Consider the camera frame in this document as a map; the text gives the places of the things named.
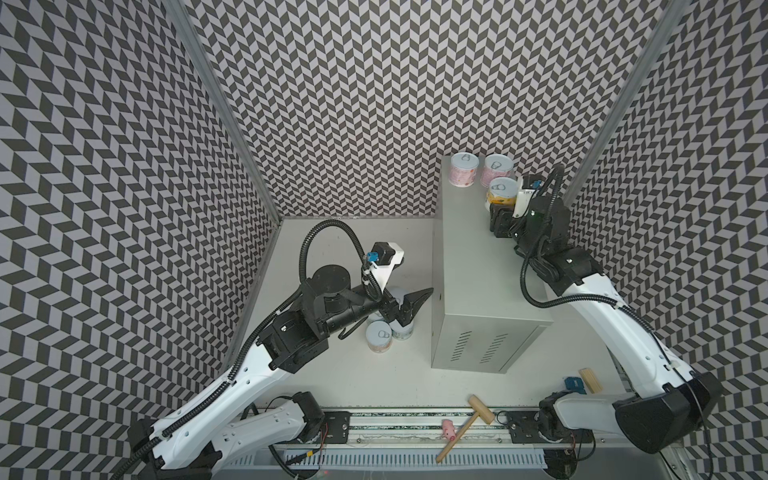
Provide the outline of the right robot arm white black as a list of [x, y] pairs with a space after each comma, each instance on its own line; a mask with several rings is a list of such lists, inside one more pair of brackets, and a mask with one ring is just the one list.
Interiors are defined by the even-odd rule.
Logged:
[[702, 431], [710, 449], [708, 418], [723, 395], [721, 381], [710, 372], [696, 371], [666, 346], [622, 299], [593, 255], [571, 243], [563, 180], [561, 164], [548, 177], [520, 177], [514, 204], [489, 203], [489, 229], [497, 238], [515, 241], [526, 302], [538, 309], [572, 308], [622, 367], [632, 391], [554, 392], [539, 403], [539, 436], [557, 443], [578, 430], [618, 433], [639, 450], [659, 454]]

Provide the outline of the orange label can front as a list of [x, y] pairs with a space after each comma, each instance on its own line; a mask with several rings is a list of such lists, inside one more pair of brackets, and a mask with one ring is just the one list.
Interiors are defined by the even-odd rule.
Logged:
[[492, 205], [514, 206], [519, 191], [518, 182], [509, 177], [496, 177], [491, 180], [485, 206], [489, 210]]

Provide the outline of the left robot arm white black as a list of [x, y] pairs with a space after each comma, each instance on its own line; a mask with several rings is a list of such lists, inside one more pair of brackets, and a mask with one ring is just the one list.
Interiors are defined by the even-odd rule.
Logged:
[[[338, 228], [351, 240], [361, 283], [336, 264], [307, 269], [317, 235]], [[405, 252], [394, 242], [365, 249], [352, 228], [323, 220], [305, 236], [298, 259], [298, 287], [259, 323], [243, 342], [232, 365], [201, 393], [166, 417], [141, 420], [129, 429], [131, 455], [113, 472], [115, 479], [141, 467], [141, 479], [211, 479], [229, 462], [278, 443], [307, 443], [319, 433], [325, 413], [309, 392], [290, 396], [260, 414], [248, 415], [262, 394], [325, 352], [329, 339], [343, 340], [380, 313], [388, 323], [411, 324], [434, 290], [393, 296], [387, 288]]]

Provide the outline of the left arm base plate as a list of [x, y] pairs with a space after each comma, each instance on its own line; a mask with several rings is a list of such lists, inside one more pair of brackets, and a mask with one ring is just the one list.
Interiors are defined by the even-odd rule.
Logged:
[[299, 437], [280, 442], [279, 445], [347, 444], [351, 427], [351, 412], [331, 410], [324, 412], [324, 420], [318, 427], [311, 427]]

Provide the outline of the pink label can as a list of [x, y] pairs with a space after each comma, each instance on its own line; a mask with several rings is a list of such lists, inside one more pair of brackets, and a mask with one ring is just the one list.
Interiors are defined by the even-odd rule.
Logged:
[[479, 168], [479, 158], [469, 152], [459, 152], [451, 156], [449, 183], [456, 187], [469, 187], [475, 183]]
[[492, 180], [499, 177], [510, 177], [515, 169], [515, 161], [503, 154], [491, 154], [484, 158], [481, 184], [489, 187]]

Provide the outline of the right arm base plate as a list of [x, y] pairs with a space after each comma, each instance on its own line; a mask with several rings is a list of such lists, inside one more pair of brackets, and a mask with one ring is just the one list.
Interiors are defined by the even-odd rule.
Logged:
[[571, 445], [589, 444], [595, 440], [591, 430], [570, 430], [560, 425], [555, 427], [553, 437], [542, 432], [536, 410], [502, 410], [496, 413], [496, 421], [509, 433], [513, 444], [549, 443]]

